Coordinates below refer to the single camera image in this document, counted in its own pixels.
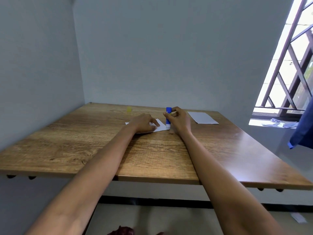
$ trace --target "glue stick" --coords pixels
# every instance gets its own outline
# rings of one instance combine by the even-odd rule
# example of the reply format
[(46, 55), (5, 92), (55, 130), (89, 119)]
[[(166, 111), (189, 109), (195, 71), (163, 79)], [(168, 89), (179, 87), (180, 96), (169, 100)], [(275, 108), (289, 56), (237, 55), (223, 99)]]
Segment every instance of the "glue stick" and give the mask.
[[(172, 114), (172, 107), (166, 107), (166, 112), (171, 115)], [(165, 124), (166, 124), (166, 129), (169, 130), (171, 128), (171, 123), (168, 119), (166, 119)]]

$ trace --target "tiled floor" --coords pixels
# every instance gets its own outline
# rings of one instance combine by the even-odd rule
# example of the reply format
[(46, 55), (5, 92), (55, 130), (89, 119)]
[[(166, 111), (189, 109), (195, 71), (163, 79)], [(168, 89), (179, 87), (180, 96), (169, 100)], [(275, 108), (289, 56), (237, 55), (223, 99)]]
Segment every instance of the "tiled floor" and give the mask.
[[(271, 212), (291, 234), (313, 234), (313, 213), (303, 213), (307, 224), (298, 224), (287, 212)], [(135, 230), (135, 235), (211, 234), (223, 235), (213, 209), (98, 204), (86, 235), (107, 235), (119, 225)]]

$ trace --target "blue cloth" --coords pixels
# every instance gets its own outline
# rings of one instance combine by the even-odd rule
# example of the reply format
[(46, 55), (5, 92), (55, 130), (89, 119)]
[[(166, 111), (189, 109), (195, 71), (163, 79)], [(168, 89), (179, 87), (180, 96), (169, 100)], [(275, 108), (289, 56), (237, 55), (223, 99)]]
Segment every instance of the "blue cloth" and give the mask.
[(288, 143), (290, 149), (297, 145), (313, 149), (313, 97), (300, 118), (299, 124)]

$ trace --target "table top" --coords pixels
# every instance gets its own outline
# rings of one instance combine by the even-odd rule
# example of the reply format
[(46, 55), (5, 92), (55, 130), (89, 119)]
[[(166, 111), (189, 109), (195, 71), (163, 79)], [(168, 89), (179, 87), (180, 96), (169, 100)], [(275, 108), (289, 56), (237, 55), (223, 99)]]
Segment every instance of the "table top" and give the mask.
[[(165, 123), (164, 108), (88, 103), (29, 135), (0, 153), (2, 174), (74, 176), (109, 142), (125, 122), (149, 113)], [(313, 189), (313, 184), (216, 111), (206, 112), (219, 124), (197, 124), (194, 136), (244, 186)], [(181, 138), (170, 131), (136, 134), (115, 180), (200, 184)]]

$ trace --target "hand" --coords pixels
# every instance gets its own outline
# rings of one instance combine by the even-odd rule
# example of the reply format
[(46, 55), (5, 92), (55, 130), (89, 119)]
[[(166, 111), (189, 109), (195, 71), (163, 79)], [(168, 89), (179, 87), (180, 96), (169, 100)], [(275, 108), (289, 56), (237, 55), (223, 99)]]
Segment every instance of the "hand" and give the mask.
[(152, 126), (149, 123), (154, 123), (156, 126), (160, 126), (155, 118), (152, 118), (150, 114), (141, 114), (131, 119), (129, 127), (133, 127), (135, 133), (149, 133), (156, 130), (156, 126)]
[(191, 132), (190, 118), (184, 110), (179, 107), (172, 108), (172, 115), (164, 112), (163, 115), (175, 126), (178, 133), (181, 135), (186, 132)]

